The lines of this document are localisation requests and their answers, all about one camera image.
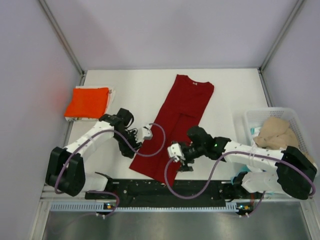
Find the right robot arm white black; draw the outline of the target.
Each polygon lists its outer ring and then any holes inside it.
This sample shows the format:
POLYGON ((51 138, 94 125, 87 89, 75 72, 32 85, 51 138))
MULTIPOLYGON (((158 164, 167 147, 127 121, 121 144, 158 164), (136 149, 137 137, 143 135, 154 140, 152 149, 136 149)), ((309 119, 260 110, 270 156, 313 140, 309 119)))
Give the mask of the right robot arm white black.
POLYGON ((266 192, 306 200, 316 192, 317 168, 296 147, 288 146, 284 150, 253 148, 226 137, 212 137, 199 126, 191 127, 187 136, 190 144, 173 142, 167 148, 175 162, 187 165, 205 156, 215 161, 243 164, 250 169, 234 179, 233 192, 239 198, 266 192))

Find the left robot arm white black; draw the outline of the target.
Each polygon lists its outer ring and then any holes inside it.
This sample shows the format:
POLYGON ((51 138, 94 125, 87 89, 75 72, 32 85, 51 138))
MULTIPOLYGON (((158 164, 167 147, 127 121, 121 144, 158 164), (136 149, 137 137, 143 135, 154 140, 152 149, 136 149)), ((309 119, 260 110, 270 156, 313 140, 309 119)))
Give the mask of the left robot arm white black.
POLYGON ((57 194, 75 197, 80 192, 95 190, 102 198, 114 191, 107 177, 85 171, 86 160, 109 140, 116 140, 122 156, 132 159, 141 148, 143 140, 152 134, 148 127, 129 127, 134 121, 132 113, 120 108, 117 114, 104 114, 93 127, 76 141, 64 147, 55 147, 49 156, 45 183, 57 194))

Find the dark red t shirt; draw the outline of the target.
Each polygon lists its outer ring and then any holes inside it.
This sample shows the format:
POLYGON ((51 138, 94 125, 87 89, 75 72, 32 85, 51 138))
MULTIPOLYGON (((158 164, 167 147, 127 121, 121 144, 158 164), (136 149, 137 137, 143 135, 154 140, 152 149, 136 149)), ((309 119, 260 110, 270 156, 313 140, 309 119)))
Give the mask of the dark red t shirt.
POLYGON ((165 132, 163 149, 152 157, 136 155, 129 168, 164 183, 165 167, 170 159, 167 148, 173 141, 190 141, 187 131, 200 123, 213 92, 214 85, 210 82, 196 82, 178 74, 154 120, 165 132))

